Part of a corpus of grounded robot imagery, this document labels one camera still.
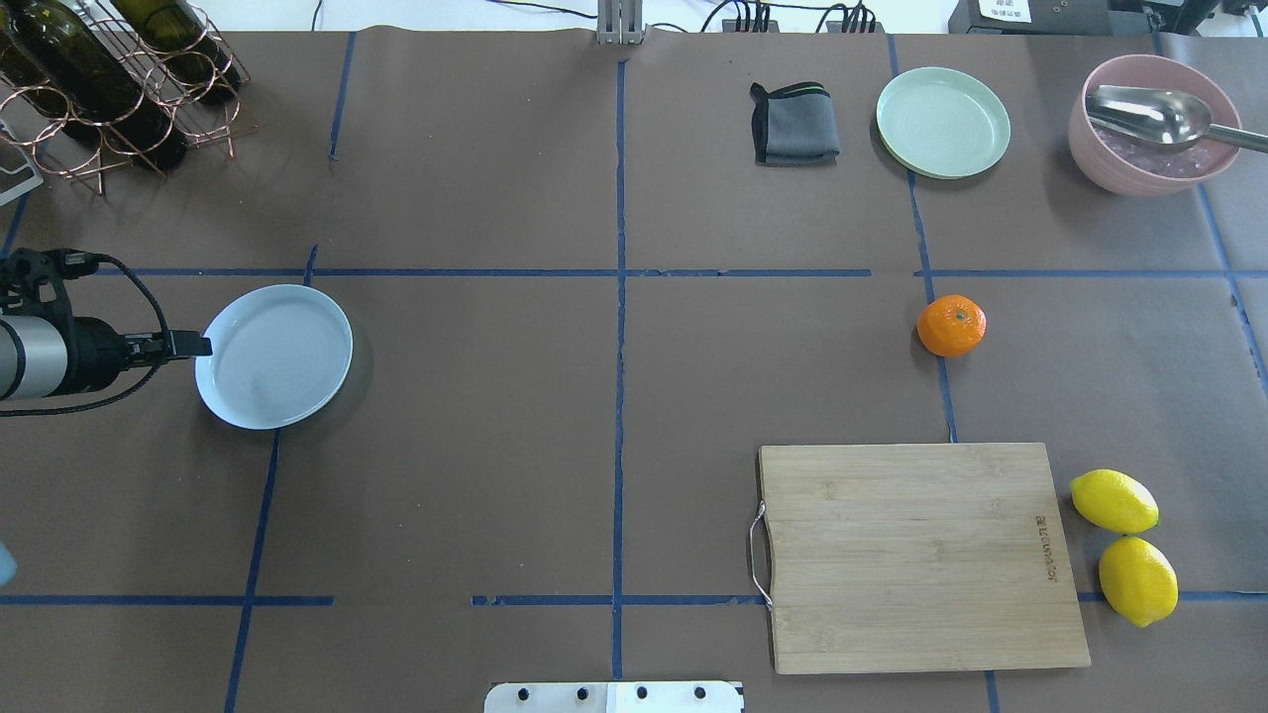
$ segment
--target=wine bottle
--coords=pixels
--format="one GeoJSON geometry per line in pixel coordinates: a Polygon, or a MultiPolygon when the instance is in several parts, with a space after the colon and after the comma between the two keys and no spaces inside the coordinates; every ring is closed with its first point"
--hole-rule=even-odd
{"type": "MultiPolygon", "coordinates": [[[[9,13],[5,11],[4,5],[0,5],[0,80],[4,80],[11,89],[48,84],[48,77],[44,76],[44,72],[39,71],[39,67],[36,65],[32,65],[30,60],[22,53],[22,49],[14,47],[13,41],[9,39],[9,33],[4,29],[8,19],[9,13]]],[[[22,98],[46,119],[61,121],[66,118],[66,123],[62,124],[62,133],[74,138],[84,148],[96,151],[101,146],[100,129],[80,123],[74,118],[67,118],[70,107],[66,105],[66,98],[61,94],[51,90],[33,90],[24,91],[22,98]]]]}
{"type": "Polygon", "coordinates": [[[185,134],[74,10],[56,0],[0,3],[9,8],[13,43],[70,98],[80,115],[110,126],[103,129],[107,143],[133,154],[132,162],[142,167],[166,171],[180,164],[189,146],[185,134]]]}
{"type": "Polygon", "coordinates": [[[185,0],[110,0],[146,44],[174,53],[162,63],[188,93],[204,104],[223,104],[242,86],[242,77],[185,0]],[[197,52],[202,57],[193,55],[197,52]]]}

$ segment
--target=metal spoon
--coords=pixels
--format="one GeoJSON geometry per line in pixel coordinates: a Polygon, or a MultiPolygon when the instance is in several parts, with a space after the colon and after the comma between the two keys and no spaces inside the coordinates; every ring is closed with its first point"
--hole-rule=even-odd
{"type": "Polygon", "coordinates": [[[1268,154],[1268,136],[1212,124],[1206,101],[1184,91],[1102,84],[1085,105],[1092,123],[1142,141],[1181,148],[1206,137],[1268,154]]]}

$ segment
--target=orange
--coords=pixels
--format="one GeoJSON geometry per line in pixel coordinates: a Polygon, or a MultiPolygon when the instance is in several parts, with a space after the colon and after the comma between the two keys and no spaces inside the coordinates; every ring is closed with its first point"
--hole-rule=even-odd
{"type": "Polygon", "coordinates": [[[973,299],[947,294],[921,312],[915,334],[921,344],[938,356],[960,356],[973,351],[987,336],[987,315],[973,299]]]}

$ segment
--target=yellow lemon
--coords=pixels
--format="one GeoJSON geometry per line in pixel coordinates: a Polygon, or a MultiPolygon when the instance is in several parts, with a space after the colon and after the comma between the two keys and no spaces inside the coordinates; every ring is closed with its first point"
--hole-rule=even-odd
{"type": "Polygon", "coordinates": [[[1101,556],[1101,591],[1113,610],[1137,627],[1175,610],[1181,589],[1167,557],[1139,537],[1121,537],[1101,556]]]}
{"type": "Polygon", "coordinates": [[[1102,468],[1070,481],[1074,509],[1093,525],[1134,534],[1158,524],[1158,504],[1131,476],[1102,468]]]}

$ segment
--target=white label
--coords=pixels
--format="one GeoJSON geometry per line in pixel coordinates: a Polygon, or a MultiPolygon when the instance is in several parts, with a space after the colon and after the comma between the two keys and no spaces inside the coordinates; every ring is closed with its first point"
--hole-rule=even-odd
{"type": "Polygon", "coordinates": [[[983,16],[1004,23],[1028,23],[1030,0],[978,0],[983,16]]]}

